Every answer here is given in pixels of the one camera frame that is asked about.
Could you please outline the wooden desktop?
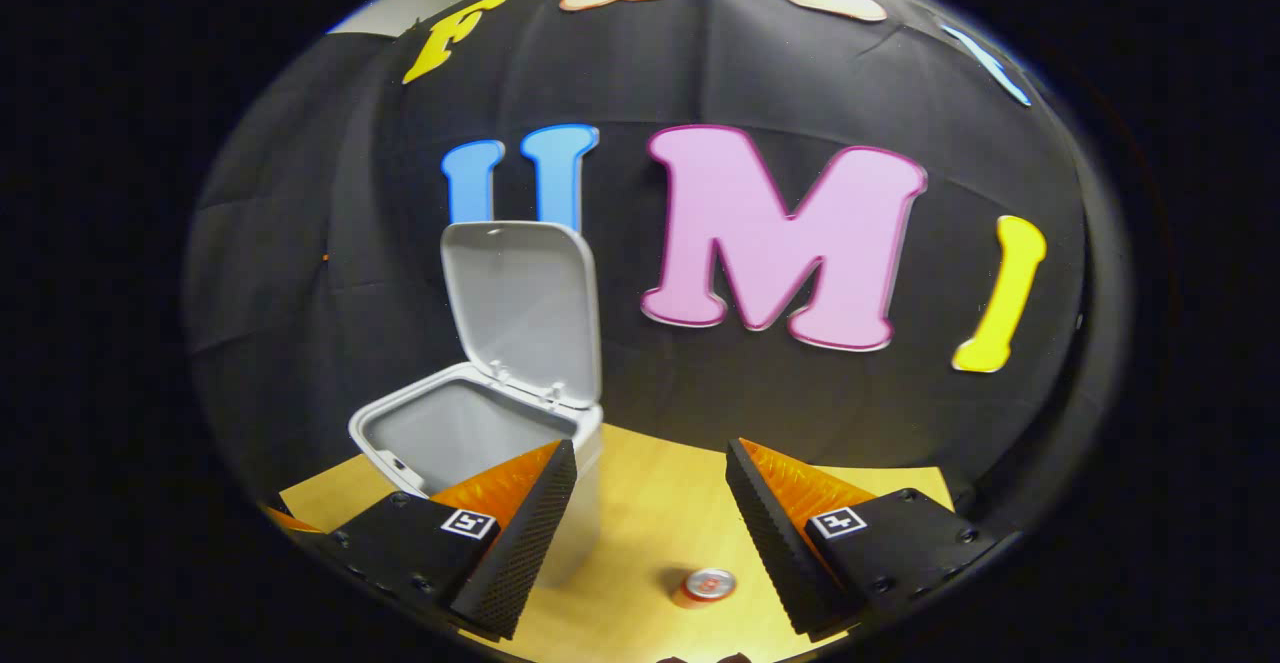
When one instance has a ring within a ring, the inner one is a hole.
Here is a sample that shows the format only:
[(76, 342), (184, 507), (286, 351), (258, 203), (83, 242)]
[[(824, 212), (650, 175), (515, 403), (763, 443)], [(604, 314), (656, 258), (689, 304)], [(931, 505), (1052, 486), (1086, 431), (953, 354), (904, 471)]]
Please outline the wooden desktop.
[[(736, 653), (776, 663), (810, 651), (795, 634), (724, 481), (723, 452), (602, 430), (602, 531), (559, 587), (535, 587), (499, 650), (535, 663), (717, 663)], [(669, 596), (690, 571), (737, 579), (700, 609)]]

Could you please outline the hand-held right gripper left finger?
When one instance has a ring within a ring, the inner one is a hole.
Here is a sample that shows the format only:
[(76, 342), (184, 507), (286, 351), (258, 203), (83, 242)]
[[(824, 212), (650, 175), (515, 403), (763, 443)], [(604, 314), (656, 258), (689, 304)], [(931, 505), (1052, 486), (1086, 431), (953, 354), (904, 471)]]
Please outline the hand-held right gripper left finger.
[(342, 525), (312, 525), (323, 536), (291, 538), (415, 619), (499, 643), (515, 636), (576, 481), (561, 439), (434, 498), (394, 491)]

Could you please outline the red pop can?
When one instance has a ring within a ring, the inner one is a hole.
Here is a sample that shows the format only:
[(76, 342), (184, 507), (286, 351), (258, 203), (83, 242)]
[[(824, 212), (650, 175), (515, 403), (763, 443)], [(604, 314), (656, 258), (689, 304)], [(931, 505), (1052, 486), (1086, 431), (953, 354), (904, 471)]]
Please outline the red pop can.
[(736, 576), (727, 570), (694, 570), (681, 579), (669, 599), (682, 609), (700, 609), (727, 600), (737, 590), (737, 585)]

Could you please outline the black backdrop cloth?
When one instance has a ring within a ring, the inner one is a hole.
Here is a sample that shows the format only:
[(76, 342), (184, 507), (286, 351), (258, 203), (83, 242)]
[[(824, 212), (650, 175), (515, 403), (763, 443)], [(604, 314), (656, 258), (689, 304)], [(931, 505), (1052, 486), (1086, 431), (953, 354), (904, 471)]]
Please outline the black backdrop cloth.
[[(252, 104), (195, 209), (183, 302), (207, 419), (257, 490), (355, 451), (360, 404), (462, 358), (436, 244), (452, 145), (602, 133), (582, 230), (605, 421), (835, 466), (937, 466), (980, 518), (1027, 527), (1083, 470), (1132, 362), (1130, 242), (1106, 168), (1023, 63), (1002, 92), (938, 0), (376, 0)], [(736, 312), (660, 324), (668, 186), (644, 151), (740, 127), (787, 211), (847, 145), (924, 166), (878, 352)]]

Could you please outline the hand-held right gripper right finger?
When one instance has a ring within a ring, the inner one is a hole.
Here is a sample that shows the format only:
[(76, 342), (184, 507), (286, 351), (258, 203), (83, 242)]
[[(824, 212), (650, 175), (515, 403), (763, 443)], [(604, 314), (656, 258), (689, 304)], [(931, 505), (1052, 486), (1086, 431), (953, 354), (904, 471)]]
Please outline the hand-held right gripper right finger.
[(819, 643), (901, 625), (1006, 550), (915, 486), (877, 495), (767, 445), (726, 449), (726, 483), (794, 631)]

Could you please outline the white desktop garbage bin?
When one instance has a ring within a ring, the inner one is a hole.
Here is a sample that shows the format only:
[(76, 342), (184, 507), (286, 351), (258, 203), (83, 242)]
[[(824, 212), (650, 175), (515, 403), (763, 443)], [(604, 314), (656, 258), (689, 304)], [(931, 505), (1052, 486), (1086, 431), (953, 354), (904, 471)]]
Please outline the white desktop garbage bin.
[(563, 587), (600, 532), (602, 343), (591, 250), (545, 221), (470, 221), (440, 253), (465, 362), (365, 404), (349, 435), (421, 498), (570, 440), (577, 481), (538, 585)]

